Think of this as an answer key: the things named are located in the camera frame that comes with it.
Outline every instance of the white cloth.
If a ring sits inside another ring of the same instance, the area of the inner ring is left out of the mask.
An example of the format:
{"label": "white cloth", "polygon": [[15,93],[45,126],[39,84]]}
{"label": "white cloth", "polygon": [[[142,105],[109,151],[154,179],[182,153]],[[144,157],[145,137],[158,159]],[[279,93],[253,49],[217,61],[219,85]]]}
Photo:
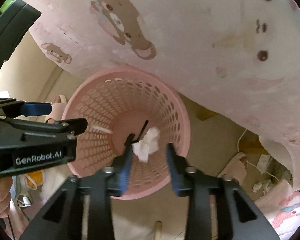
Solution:
{"label": "white cloth", "polygon": [[285,166],[300,189],[300,8],[294,0],[24,1],[41,11],[29,31],[58,66],[85,78],[125,64],[157,75],[286,147]]}
{"label": "white cloth", "polygon": [[142,140],[132,144],[133,152],[138,156],[140,161],[147,163],[149,155],[159,150],[159,137],[160,130],[156,127],[152,127],[148,130]]}

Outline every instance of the white cable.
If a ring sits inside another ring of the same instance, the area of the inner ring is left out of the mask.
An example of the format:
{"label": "white cable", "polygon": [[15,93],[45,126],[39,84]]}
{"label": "white cable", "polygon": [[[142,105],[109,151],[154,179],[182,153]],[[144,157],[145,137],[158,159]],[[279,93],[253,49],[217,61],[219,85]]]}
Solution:
{"label": "white cable", "polygon": [[24,202],[22,202],[21,200],[17,199],[17,201],[19,201],[21,204],[23,204],[22,206],[21,206],[21,205],[19,205],[20,207],[27,207],[27,206],[25,205],[25,203],[24,203]]}
{"label": "white cable", "polygon": [[[245,132],[247,131],[247,129],[244,130],[243,134],[240,136],[239,140],[237,141],[237,152],[240,152],[240,148],[239,148],[239,143],[240,143],[240,140],[242,139],[243,135],[245,134]],[[255,168],[257,168],[254,164],[252,164],[251,162],[249,161],[246,161],[247,163],[249,163],[250,165],[254,166]],[[265,171],[267,174],[269,174],[270,176],[274,177],[277,179],[277,181],[280,181],[276,176],[272,175],[271,173]]]}
{"label": "white cable", "polygon": [[35,188],[31,187],[33,190],[36,190],[37,189],[37,183],[32,179],[32,177],[30,177],[28,174],[25,174],[26,178],[30,180],[30,182],[35,186]]}
{"label": "white cable", "polygon": [[104,128],[104,127],[101,127],[101,126],[98,126],[98,125],[95,125],[95,124],[89,124],[87,126],[87,130],[88,129],[99,130],[99,131],[105,132],[105,133],[113,133],[112,130]]}
{"label": "white cable", "polygon": [[[251,164],[252,166],[256,167],[256,166],[255,166],[254,164],[252,164],[251,162],[249,162],[249,161],[246,161],[246,162],[249,163],[249,164]],[[270,176],[276,178],[277,181],[280,181],[276,176],[272,175],[271,173],[269,173],[269,172],[267,172],[267,171],[265,171],[265,172],[268,173]]]}
{"label": "white cable", "polygon": [[244,130],[243,134],[240,136],[239,140],[237,141],[237,152],[240,152],[240,149],[239,149],[239,142],[241,141],[243,135],[245,134],[245,132],[247,131],[247,129]]}

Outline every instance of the finger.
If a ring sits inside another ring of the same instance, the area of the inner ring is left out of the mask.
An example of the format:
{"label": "finger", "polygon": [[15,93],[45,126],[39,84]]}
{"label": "finger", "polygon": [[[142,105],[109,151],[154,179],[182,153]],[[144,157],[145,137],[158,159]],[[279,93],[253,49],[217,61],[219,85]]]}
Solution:
{"label": "finger", "polygon": [[3,212],[9,206],[10,200],[11,200],[11,195],[9,193],[8,196],[3,201],[0,202],[0,213]]}
{"label": "finger", "polygon": [[0,202],[3,201],[8,196],[11,186],[12,186],[11,177],[0,179]]}
{"label": "finger", "polygon": [[6,218],[9,215],[10,206],[8,206],[3,212],[0,213],[0,218]]}
{"label": "finger", "polygon": [[245,166],[245,168],[247,168],[247,165],[248,165],[248,163],[247,163],[247,161],[248,161],[248,157],[243,157],[242,159],[240,159],[240,161],[244,164],[244,166]]}

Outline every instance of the crumpled white tissue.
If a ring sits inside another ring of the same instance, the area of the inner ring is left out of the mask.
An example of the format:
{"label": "crumpled white tissue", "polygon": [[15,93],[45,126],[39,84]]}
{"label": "crumpled white tissue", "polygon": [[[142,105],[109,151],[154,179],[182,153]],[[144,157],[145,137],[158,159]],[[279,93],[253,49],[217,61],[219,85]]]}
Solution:
{"label": "crumpled white tissue", "polygon": [[133,152],[138,159],[147,163],[150,154],[159,150],[158,139],[160,137],[160,130],[156,127],[152,127],[148,130],[142,140],[132,144]]}
{"label": "crumpled white tissue", "polygon": [[253,186],[252,191],[254,193],[257,193],[260,188],[262,188],[262,182],[255,183],[254,186]]}

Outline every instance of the metal screw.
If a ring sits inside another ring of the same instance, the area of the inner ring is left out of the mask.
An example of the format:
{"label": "metal screw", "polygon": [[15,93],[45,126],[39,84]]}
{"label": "metal screw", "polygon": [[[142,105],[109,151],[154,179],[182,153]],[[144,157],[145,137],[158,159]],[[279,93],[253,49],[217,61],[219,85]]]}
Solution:
{"label": "metal screw", "polygon": [[105,173],[113,173],[114,168],[112,166],[106,166],[103,168],[103,172]]}
{"label": "metal screw", "polygon": [[193,166],[186,167],[186,173],[195,173],[196,171],[197,171],[196,167]]}
{"label": "metal screw", "polygon": [[233,178],[232,178],[232,176],[229,175],[229,174],[224,174],[224,175],[222,176],[222,179],[223,179],[224,181],[231,181]]}
{"label": "metal screw", "polygon": [[75,176],[75,175],[70,175],[70,176],[69,176],[69,180],[70,180],[71,182],[76,182],[77,179],[78,179],[78,177]]}
{"label": "metal screw", "polygon": [[75,140],[75,136],[72,134],[67,134],[67,139],[69,140]]}

